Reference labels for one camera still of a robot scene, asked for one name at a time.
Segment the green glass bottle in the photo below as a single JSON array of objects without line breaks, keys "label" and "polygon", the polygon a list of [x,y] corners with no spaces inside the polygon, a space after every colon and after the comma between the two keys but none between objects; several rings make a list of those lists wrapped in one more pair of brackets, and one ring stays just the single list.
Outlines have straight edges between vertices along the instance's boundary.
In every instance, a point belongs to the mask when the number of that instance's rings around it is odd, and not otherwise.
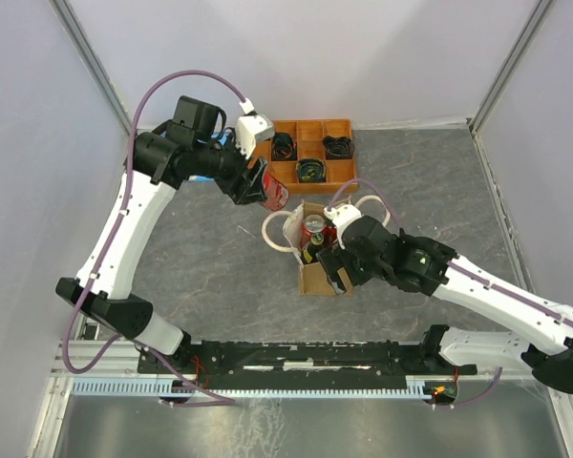
[{"label": "green glass bottle", "polygon": [[325,247],[325,237],[322,232],[313,233],[302,249],[301,259],[304,265],[318,261],[319,252]]}]

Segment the rolled dark sock bottom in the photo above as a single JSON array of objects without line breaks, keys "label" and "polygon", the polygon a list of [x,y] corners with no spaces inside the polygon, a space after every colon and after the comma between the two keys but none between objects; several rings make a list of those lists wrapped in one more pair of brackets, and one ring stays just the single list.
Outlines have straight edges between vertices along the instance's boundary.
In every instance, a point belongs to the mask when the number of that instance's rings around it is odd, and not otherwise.
[{"label": "rolled dark sock bottom", "polygon": [[318,158],[304,158],[297,161],[296,176],[299,183],[322,183],[325,182],[325,162]]}]

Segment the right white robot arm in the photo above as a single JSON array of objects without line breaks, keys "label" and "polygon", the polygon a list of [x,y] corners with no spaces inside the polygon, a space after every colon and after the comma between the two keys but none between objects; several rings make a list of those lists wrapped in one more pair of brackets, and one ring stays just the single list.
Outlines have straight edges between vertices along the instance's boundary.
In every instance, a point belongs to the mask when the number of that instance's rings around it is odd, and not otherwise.
[{"label": "right white robot arm", "polygon": [[504,281],[434,239],[394,234],[369,216],[338,213],[336,238],[316,255],[336,294],[372,279],[406,293],[451,302],[504,326],[467,331],[435,324],[416,345],[394,344],[391,358],[409,374],[448,375],[495,367],[527,371],[573,395],[573,306],[552,302]]}]

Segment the rolled dark sock right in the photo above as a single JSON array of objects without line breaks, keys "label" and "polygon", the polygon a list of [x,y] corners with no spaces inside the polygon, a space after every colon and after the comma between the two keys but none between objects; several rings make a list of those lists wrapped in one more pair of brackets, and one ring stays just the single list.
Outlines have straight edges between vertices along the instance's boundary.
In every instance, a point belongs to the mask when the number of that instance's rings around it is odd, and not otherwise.
[{"label": "rolled dark sock right", "polygon": [[326,160],[352,159],[354,156],[354,143],[348,136],[326,135],[322,143]]}]

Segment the canvas tote bag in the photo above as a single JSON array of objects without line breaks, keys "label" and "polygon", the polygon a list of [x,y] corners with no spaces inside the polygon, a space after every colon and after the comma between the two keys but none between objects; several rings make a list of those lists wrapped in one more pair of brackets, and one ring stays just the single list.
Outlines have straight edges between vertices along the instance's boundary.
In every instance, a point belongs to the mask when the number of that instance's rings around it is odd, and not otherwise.
[{"label": "canvas tote bag", "polygon": [[[293,211],[281,210],[271,213],[262,223],[262,237],[265,243],[275,251],[288,253],[296,259],[298,265],[298,290],[302,296],[340,296],[351,295],[353,274],[347,274],[346,268],[338,265],[336,269],[327,274],[324,265],[319,261],[304,265],[301,259],[302,249],[300,246],[302,222],[310,214],[321,215],[326,224],[330,222],[324,215],[324,206],[321,204],[302,201]],[[282,234],[285,244],[275,242],[268,234],[269,223],[274,219],[284,219]],[[333,245],[325,246],[329,249],[329,255],[335,254]]]}]

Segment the blue patterned cloth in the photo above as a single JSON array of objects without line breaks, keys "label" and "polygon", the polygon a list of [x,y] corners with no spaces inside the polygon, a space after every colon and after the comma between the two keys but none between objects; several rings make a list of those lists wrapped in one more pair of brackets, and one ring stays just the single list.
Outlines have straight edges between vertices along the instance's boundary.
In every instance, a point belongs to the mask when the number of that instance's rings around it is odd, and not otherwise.
[{"label": "blue patterned cloth", "polygon": [[233,176],[234,157],[230,135],[197,142],[187,157],[187,175],[195,180],[225,180]]}]

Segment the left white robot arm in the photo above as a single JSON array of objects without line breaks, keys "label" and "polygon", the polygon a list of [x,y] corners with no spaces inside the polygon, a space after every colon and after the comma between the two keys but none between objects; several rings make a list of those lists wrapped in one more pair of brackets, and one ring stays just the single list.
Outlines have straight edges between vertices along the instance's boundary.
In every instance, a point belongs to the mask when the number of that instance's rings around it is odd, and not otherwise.
[{"label": "left white robot arm", "polygon": [[96,246],[72,278],[55,292],[84,315],[159,352],[170,371],[192,361],[189,336],[160,317],[153,305],[132,294],[140,256],[159,219],[181,185],[192,176],[209,177],[237,205],[266,202],[266,162],[255,147],[274,134],[273,123],[250,102],[225,141],[213,132],[225,113],[191,97],[179,99],[171,119],[134,141],[133,169],[123,175],[115,205]]}]

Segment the rolled dark sock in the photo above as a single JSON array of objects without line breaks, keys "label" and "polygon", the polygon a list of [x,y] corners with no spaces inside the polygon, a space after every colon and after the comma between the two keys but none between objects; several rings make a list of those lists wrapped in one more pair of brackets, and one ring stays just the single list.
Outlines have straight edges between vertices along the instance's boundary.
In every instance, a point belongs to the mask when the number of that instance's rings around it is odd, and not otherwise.
[{"label": "rolled dark sock", "polygon": [[271,139],[271,159],[291,161],[297,158],[296,142],[288,133],[277,132]]},{"label": "rolled dark sock", "polygon": [[326,135],[322,143],[326,160],[352,159],[354,156],[354,143],[348,136]]},{"label": "rolled dark sock", "polygon": [[297,161],[296,176],[299,183],[322,183],[325,182],[325,162],[318,158],[304,158]]}]

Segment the orange wooden compartment tray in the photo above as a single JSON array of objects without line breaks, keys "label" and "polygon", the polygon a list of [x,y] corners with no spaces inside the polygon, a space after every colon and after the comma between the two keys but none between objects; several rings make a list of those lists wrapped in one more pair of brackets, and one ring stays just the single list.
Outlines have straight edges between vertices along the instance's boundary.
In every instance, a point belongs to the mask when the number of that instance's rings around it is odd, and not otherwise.
[{"label": "orange wooden compartment tray", "polygon": [[[347,119],[278,120],[277,132],[288,133],[296,142],[297,158],[291,161],[271,159],[271,139],[260,143],[254,155],[267,160],[267,171],[280,180],[292,195],[333,194],[346,182],[356,177],[355,156],[352,159],[326,160],[322,140],[326,135],[348,136],[353,140],[350,121]],[[296,164],[304,158],[318,158],[325,162],[326,181],[299,183]]]}]

